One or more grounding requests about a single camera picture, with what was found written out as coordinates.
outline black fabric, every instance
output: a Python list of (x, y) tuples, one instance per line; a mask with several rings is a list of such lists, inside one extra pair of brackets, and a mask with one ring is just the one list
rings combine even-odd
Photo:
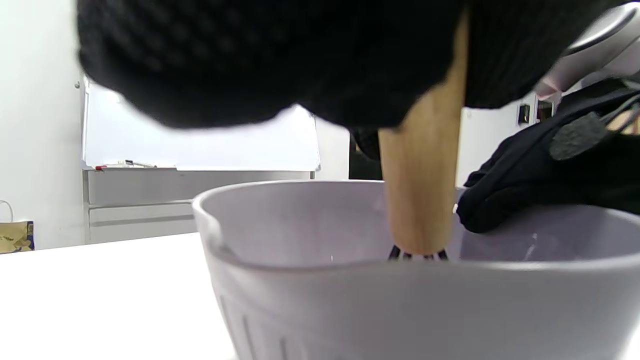
[(499, 108), (627, 2), (78, 0), (78, 54), (93, 80), (168, 126), (259, 122), (298, 102), (331, 122), (377, 129), (397, 126), (443, 80), (463, 3), (466, 105)]
[(606, 114), (640, 90), (606, 80), (568, 95), (551, 118), (505, 139), (465, 183), (458, 201), (460, 222), (485, 233), (538, 205), (587, 204), (640, 210), (640, 137), (612, 134), (606, 142), (568, 160), (550, 155), (556, 133), (595, 113)]

